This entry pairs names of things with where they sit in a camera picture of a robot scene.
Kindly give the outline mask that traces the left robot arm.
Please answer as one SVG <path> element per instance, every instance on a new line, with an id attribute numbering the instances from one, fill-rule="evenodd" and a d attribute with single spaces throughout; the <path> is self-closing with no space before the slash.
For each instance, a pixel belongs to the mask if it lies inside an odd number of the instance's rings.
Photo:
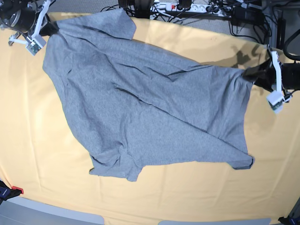
<path id="1" fill-rule="evenodd" d="M 271 109 L 278 114 L 285 103 L 293 97 L 293 93 L 300 90 L 300 57 L 288 52 L 289 44 L 300 34 L 297 30 L 284 43 L 284 55 L 293 63 L 282 63 L 278 52 L 270 45 L 266 45 L 269 58 L 256 67 L 250 67 L 242 73 L 242 77 L 254 85 L 269 92 L 266 97 Z"/>

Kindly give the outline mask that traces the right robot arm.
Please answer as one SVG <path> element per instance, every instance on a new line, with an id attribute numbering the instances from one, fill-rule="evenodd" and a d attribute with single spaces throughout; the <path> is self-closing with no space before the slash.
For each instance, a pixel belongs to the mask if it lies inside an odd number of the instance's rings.
<path id="1" fill-rule="evenodd" d="M 15 31 L 8 44 L 25 45 L 31 55 L 36 55 L 44 46 L 44 36 L 51 36 L 59 28 L 47 14 L 53 0 L 1 0 L 0 1 L 0 28 Z"/>

